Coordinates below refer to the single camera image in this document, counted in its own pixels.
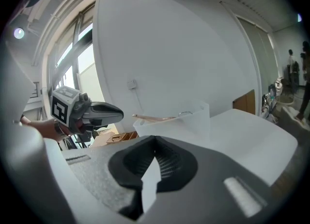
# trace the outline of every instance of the wooden panel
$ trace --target wooden panel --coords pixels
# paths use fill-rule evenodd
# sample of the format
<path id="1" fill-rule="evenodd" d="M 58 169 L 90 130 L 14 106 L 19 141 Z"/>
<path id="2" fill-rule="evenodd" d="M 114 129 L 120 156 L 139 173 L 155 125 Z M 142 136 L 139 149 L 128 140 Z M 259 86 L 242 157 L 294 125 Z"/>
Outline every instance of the wooden panel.
<path id="1" fill-rule="evenodd" d="M 237 98 L 233 101 L 232 107 L 255 115 L 255 91 L 251 90 L 247 94 Z"/>

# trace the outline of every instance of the ceiling light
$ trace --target ceiling light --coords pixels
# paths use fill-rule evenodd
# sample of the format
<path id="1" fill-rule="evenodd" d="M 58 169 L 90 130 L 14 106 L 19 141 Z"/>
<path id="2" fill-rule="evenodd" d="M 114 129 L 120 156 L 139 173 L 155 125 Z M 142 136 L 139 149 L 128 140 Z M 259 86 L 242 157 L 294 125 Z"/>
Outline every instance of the ceiling light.
<path id="1" fill-rule="evenodd" d="M 24 30 L 22 28 L 17 28 L 17 29 L 14 30 L 15 38 L 21 39 L 21 38 L 24 37 L 24 35 L 25 35 L 25 32 L 24 32 Z"/>

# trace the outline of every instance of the white table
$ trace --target white table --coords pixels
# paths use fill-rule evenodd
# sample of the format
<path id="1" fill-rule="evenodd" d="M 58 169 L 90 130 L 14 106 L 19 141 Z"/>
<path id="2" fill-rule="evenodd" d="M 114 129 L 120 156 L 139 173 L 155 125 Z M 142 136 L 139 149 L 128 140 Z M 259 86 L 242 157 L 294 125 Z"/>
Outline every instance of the white table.
<path id="1" fill-rule="evenodd" d="M 210 118 L 206 148 L 226 154 L 268 185 L 284 171 L 296 147 L 292 135 L 250 113 L 231 109 Z"/>

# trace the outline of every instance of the floor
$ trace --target floor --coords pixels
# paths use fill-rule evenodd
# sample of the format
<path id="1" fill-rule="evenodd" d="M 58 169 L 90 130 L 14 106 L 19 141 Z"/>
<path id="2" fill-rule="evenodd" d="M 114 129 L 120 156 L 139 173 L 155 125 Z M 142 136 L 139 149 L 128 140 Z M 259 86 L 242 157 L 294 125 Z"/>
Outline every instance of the floor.
<path id="1" fill-rule="evenodd" d="M 304 89 L 298 89 L 297 93 L 294 95 L 294 103 L 292 107 L 299 110 L 302 104 L 302 98 L 304 95 Z M 307 117 L 310 112 L 310 105 L 308 105 L 305 116 Z M 303 176 L 303 171 L 306 164 L 308 163 L 310 143 L 305 142 L 305 140 L 310 141 L 310 132 L 299 132 L 300 126 L 296 122 L 292 122 L 287 116 L 283 115 L 282 112 L 274 111 L 273 115 L 279 118 L 278 126 L 293 135 L 297 141 L 297 149 L 285 168 L 282 175 L 278 180 L 271 186 L 273 192 L 276 196 L 286 196 L 291 190 L 296 186 L 300 177 Z"/>

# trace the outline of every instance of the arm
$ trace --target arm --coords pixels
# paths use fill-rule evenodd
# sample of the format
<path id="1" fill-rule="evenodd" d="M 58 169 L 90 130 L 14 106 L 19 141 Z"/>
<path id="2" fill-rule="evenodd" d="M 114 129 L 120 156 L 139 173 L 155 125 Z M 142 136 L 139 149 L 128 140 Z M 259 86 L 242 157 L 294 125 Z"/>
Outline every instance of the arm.
<path id="1" fill-rule="evenodd" d="M 53 139 L 55 141 L 61 141 L 63 139 L 54 128 L 54 119 L 45 120 L 45 121 L 30 121 L 26 117 L 21 118 L 21 123 L 24 125 L 31 126 L 37 129 L 43 138 Z M 62 131 L 66 133 L 66 135 L 70 135 L 70 132 L 67 127 L 61 124 Z"/>

